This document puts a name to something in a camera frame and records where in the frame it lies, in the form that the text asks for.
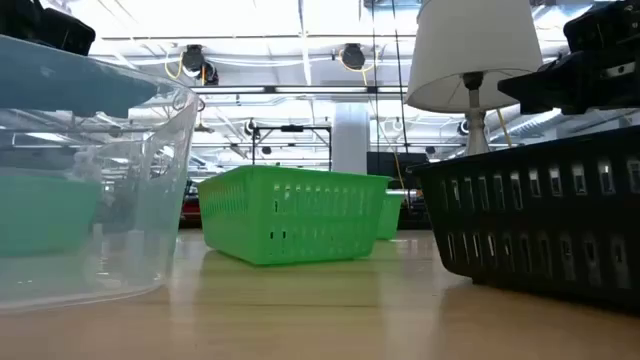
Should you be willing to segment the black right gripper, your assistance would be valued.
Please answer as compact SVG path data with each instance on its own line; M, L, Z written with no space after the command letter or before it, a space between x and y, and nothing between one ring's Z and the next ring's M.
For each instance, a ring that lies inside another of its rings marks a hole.
M593 7L563 28L570 55L500 80L523 115L640 107L640 0Z

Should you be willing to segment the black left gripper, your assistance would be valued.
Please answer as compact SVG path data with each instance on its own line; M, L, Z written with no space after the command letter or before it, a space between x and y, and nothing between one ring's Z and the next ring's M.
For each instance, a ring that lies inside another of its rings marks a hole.
M126 118L157 94L142 74L85 57L95 39L92 27L40 0L0 0L0 109Z

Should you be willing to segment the clear plastic bin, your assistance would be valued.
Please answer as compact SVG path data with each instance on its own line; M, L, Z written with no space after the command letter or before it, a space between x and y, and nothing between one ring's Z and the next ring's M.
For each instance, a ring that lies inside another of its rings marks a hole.
M101 199L82 247L0 257L0 314L143 294L171 270L198 96L135 69L157 94L126 118L0 109L0 175L65 178L81 147L97 149Z

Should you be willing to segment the white shade table lamp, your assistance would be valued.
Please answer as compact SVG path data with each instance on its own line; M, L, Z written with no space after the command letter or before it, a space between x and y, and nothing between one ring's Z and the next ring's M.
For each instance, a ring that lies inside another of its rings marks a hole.
M529 0L424 0L417 25L405 104L463 114L465 153L488 152L486 113L517 103L498 82L542 65Z

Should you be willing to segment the black plastic basket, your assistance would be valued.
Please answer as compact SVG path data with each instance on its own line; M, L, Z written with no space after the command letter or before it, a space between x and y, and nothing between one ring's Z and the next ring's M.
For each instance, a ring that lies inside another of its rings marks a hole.
M640 313L640 125L412 173L449 272Z

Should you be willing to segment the red tool cart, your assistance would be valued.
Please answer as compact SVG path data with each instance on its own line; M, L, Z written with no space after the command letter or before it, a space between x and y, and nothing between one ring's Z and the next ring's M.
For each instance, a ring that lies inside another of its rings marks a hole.
M180 214L180 223L201 225L201 211L197 194L188 194L185 196Z

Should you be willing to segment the black cabinet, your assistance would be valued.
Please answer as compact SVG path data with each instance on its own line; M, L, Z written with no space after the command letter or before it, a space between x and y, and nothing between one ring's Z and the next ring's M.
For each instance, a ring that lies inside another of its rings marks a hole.
M426 153L368 152L367 174L388 177L388 190L416 190L418 180L407 169L428 162Z

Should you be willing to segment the white pillar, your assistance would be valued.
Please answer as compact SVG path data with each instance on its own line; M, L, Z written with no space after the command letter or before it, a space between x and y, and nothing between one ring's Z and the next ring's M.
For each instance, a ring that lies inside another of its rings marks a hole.
M367 174L370 136L365 103L337 103L332 125L332 168L342 173Z

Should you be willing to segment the black metal frame stand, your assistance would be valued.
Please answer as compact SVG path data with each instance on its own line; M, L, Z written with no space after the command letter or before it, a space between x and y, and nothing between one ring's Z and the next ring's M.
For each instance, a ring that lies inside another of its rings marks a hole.
M329 171L333 170L333 146L332 146L332 127L321 125L281 125L281 126L258 126L252 123L249 126L250 138L251 138L251 164L256 164L256 149L266 140L273 131L279 131L282 133L302 133L304 131L311 131L315 134L328 148L328 165ZM326 131L328 133L328 139L325 140L320 134L320 131Z

